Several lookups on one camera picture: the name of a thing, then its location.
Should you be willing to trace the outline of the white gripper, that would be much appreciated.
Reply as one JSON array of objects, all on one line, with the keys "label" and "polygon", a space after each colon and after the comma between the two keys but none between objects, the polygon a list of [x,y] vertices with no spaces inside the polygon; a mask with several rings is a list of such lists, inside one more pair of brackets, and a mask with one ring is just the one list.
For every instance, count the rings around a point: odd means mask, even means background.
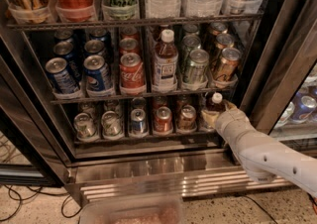
[{"label": "white gripper", "polygon": [[223,112],[217,118],[215,111],[203,109],[201,111],[204,123],[209,128],[216,129],[217,133],[229,144],[233,151],[237,150],[237,143],[240,138],[253,131],[255,128],[251,125],[249,118],[237,106],[224,100],[227,111]]}]

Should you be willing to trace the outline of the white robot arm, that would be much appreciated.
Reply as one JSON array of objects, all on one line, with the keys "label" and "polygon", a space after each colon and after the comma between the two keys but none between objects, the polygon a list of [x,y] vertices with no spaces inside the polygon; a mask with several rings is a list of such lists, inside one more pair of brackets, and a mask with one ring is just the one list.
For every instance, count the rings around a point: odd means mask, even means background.
[{"label": "white robot arm", "polygon": [[250,179],[270,183],[281,176],[317,196],[316,159],[256,130],[246,114],[227,100],[208,100],[201,115],[230,146]]}]

